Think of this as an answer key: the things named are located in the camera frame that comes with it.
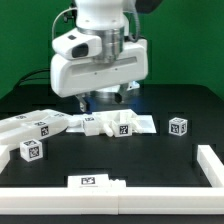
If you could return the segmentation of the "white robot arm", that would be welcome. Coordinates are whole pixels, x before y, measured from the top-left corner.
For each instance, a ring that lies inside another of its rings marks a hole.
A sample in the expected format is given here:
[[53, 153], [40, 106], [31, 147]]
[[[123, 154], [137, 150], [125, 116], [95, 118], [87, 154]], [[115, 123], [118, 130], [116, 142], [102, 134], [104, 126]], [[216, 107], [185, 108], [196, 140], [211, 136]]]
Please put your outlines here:
[[163, 0], [74, 0], [76, 27], [52, 39], [51, 87], [60, 97], [76, 96], [80, 109], [92, 91], [129, 90], [148, 75], [147, 40], [129, 32], [128, 13], [153, 12]]

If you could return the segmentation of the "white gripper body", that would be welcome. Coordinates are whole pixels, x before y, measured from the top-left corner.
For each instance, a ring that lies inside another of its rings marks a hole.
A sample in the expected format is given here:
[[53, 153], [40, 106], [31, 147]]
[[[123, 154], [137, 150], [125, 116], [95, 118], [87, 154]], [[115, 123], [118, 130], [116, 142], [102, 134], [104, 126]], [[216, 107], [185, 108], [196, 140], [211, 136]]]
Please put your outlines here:
[[56, 54], [50, 75], [51, 87], [60, 97], [143, 80], [148, 75], [147, 40], [125, 42], [119, 57], [108, 64], [94, 63], [91, 58], [69, 61]]

